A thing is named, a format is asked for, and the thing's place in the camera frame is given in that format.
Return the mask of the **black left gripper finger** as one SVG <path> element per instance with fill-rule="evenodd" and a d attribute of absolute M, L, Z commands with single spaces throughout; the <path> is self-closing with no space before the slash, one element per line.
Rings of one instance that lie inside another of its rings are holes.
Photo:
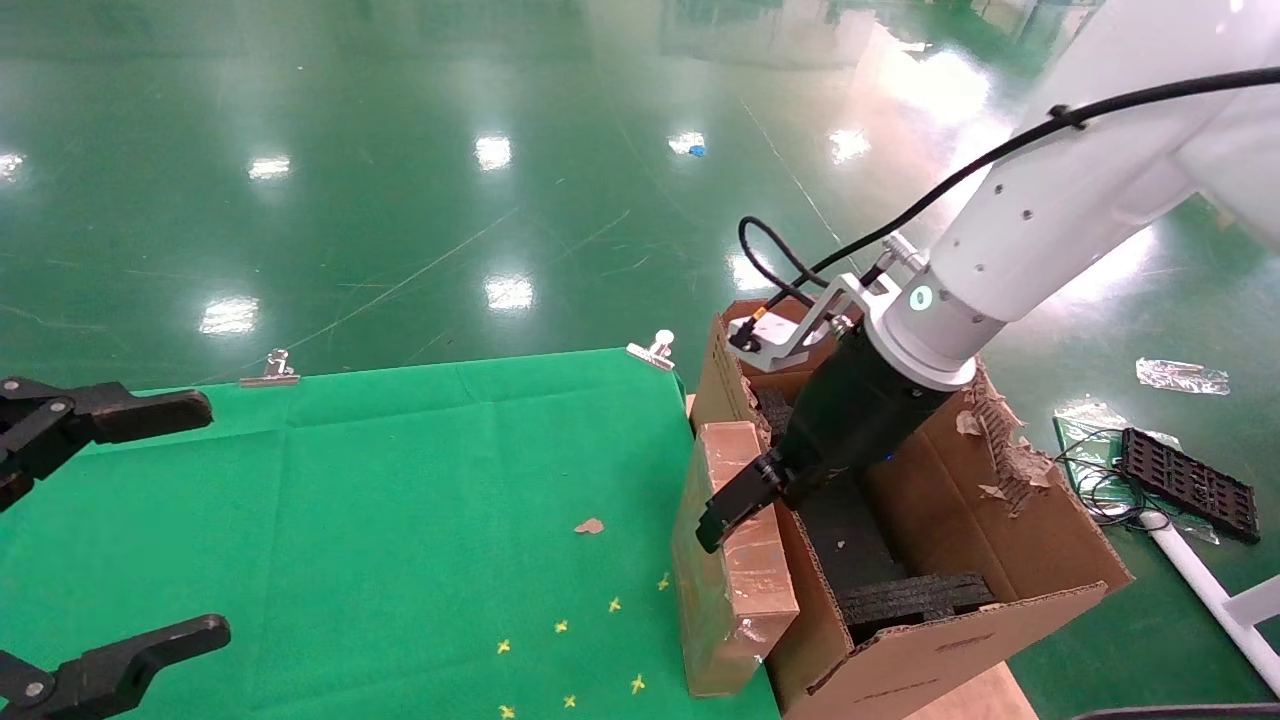
<path fill-rule="evenodd" d="M 1 510 L 24 498 L 90 445 L 123 445 L 212 424 L 197 389 L 137 396 L 119 382 L 76 388 L 28 378 L 1 387 Z"/>
<path fill-rule="evenodd" d="M 230 643 L 229 621 L 207 614 L 83 652 L 46 671 L 1 652 L 3 719 L 110 719 L 138 707 L 165 667 Z"/>

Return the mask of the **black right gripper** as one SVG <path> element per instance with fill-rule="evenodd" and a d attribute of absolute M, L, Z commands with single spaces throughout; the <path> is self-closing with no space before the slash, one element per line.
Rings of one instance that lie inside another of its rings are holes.
<path fill-rule="evenodd" d="M 803 503 L 840 477 L 860 478 L 892 457 L 951 396 L 901 374 L 855 325 L 810 374 L 774 450 L 753 459 L 707 501 L 699 544 L 714 553 L 776 501 Z"/>

